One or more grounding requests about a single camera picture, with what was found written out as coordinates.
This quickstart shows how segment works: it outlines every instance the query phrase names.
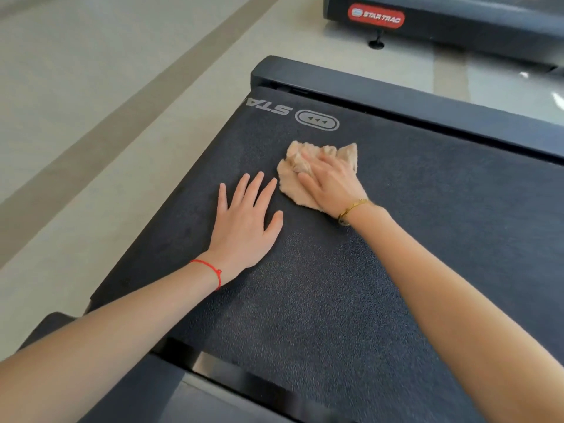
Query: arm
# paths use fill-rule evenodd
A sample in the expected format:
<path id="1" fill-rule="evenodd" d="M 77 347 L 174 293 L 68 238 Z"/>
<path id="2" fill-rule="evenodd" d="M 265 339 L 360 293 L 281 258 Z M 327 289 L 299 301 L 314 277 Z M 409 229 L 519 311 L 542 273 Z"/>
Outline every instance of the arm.
<path id="1" fill-rule="evenodd" d="M 222 270 L 222 284 L 258 263 L 282 228 L 277 212 L 264 230 L 276 188 L 245 175 L 227 208 L 225 185 L 210 248 L 199 256 Z M 83 316 L 0 363 L 3 421 L 76 421 L 93 407 L 179 320 L 218 286 L 213 270 L 186 267 Z"/>
<path id="2" fill-rule="evenodd" d="M 301 183 L 335 218 L 365 199 L 341 161 L 309 159 Z M 368 242 L 413 317 L 491 422 L 564 421 L 564 368 L 461 276 L 407 234 L 382 207 L 364 204 L 348 221 Z"/>

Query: beige towel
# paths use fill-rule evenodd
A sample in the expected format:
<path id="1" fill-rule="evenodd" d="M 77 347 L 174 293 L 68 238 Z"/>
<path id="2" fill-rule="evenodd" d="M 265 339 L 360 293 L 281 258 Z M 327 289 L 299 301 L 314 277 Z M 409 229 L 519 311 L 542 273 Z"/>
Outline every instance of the beige towel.
<path id="1" fill-rule="evenodd" d="M 297 205 L 307 206 L 323 212 L 313 197 L 304 189 L 298 180 L 298 173 L 305 172 L 313 176 L 310 164 L 300 154 L 306 152 L 309 156 L 316 157 L 319 152 L 344 160 L 356 173 L 358 169 L 358 150 L 356 144 L 336 149 L 330 145 L 319 148 L 313 144 L 293 141 L 286 151 L 286 159 L 278 163 L 278 177 L 280 178 L 280 191 L 292 199 Z"/>

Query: black treadmill belt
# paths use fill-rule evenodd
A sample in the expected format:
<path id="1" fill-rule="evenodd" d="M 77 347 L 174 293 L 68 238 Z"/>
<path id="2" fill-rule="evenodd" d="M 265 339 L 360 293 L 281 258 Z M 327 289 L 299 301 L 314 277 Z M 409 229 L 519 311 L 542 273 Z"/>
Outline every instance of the black treadmill belt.
<path id="1" fill-rule="evenodd" d="M 564 167 L 269 88 L 243 104 L 93 296 L 94 308 L 204 251 L 217 185 L 267 179 L 294 139 L 356 142 L 368 194 L 564 362 Z M 340 121 L 327 132 L 301 109 Z M 363 240 L 276 192 L 274 248 L 170 335 L 361 422 L 482 421 Z"/>

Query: right hand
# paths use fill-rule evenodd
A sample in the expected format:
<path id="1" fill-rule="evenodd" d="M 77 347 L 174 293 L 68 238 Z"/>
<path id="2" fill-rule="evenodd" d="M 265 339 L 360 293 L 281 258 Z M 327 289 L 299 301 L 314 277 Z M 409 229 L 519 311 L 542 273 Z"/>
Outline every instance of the right hand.
<path id="1" fill-rule="evenodd" d="M 333 218 L 338 218 L 358 200 L 368 199 L 347 163 L 322 153 L 318 157 L 302 156 L 310 163 L 315 177 L 300 173 L 298 179 L 318 205 Z"/>

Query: floor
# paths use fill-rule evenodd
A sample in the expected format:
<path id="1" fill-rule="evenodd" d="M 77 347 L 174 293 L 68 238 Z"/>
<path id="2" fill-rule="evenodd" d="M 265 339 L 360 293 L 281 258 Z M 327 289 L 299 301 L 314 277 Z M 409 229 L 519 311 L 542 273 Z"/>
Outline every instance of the floor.
<path id="1" fill-rule="evenodd" d="M 322 0 L 0 1 L 0 359 L 88 298 L 288 57 L 564 125 L 564 78 L 328 23 Z"/>

